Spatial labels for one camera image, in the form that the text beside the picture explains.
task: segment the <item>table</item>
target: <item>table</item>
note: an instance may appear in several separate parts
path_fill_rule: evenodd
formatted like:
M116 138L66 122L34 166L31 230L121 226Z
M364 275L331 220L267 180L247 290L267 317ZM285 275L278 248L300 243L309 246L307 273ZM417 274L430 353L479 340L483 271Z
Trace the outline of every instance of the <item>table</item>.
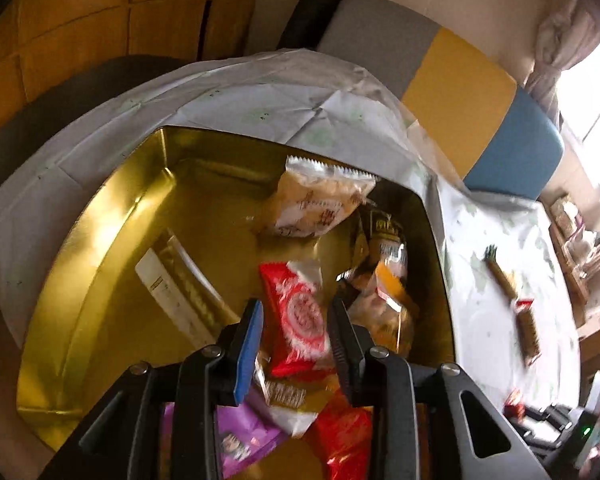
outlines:
M445 271L458 363L496 405L512 387L529 404L577 404L576 329L546 216L528 201L469 193L414 117L371 74L305 50L165 74L70 124L11 175L0 188L0 307L19 345L71 225L113 169L162 124L289 144L414 190ZM516 353L507 302L481 267L490 243L519 244L530 269L543 356L529 370Z

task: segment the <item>gold metal tray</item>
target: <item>gold metal tray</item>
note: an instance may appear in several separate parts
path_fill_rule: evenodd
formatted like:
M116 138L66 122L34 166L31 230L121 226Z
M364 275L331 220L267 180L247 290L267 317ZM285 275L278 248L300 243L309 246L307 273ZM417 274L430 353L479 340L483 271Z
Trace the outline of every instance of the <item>gold metal tray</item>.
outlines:
M248 297L262 297L257 265L264 261L317 257L326 295L333 294L335 277L351 264L355 215L321 238L258 240L250 231L287 155L333 162L264 140L165 126L100 188L56 257L22 355L18 411L49 446L62 445L130 364L161 366L192 351L134 271L165 228L237 313ZM448 300L424 206L413 191L385 180L371 197L407 235L408 289L421 308L410 360L453 361ZM298 478L320 475L304 442L283 448L301 460ZM272 468L266 476L276 463L260 462ZM287 467L285 475L293 478Z

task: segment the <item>wrapped biscuit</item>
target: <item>wrapped biscuit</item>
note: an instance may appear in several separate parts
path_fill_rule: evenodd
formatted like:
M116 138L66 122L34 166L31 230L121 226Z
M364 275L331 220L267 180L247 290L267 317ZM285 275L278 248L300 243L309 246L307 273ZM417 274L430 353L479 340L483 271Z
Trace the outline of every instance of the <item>wrapped biscuit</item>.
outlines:
M290 156L277 191L256 220L256 231L323 235L351 215L375 185L376 177L369 173Z
M248 393L246 402L285 433L296 438L303 436L333 397L338 388L337 377L314 381L280 379L267 375L266 367L266 355L259 352L253 375L255 388Z
M411 350L419 313L400 280L382 262L348 310L351 322L366 327L375 344L404 358Z
M331 344L320 306L322 277L317 260L271 262L259 266L267 304L275 319L269 366L273 377L304 373L321 378L333 372Z

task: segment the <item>curtain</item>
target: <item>curtain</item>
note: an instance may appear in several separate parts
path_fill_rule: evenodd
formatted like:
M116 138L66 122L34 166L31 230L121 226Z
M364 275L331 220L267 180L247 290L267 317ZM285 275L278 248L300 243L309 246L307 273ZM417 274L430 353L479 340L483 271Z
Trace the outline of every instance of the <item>curtain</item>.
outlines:
M563 70L577 65L600 44L600 28L580 0L549 15L538 28L536 64L525 89L559 127L555 84Z

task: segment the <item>red package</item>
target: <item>red package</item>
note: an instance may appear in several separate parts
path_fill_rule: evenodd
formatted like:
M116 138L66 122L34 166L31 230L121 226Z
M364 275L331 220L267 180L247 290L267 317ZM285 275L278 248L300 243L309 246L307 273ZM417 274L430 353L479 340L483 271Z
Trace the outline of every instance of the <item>red package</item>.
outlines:
M373 423L371 412L352 408L338 392L309 428L306 439L325 464L329 480L366 477Z
M322 279L315 260L261 264L260 275L278 323L269 367L272 377L333 370L331 345L318 298Z
M507 418L516 418L519 422L525 420L525 403L522 401L522 392L519 389L513 390L504 401L502 414Z

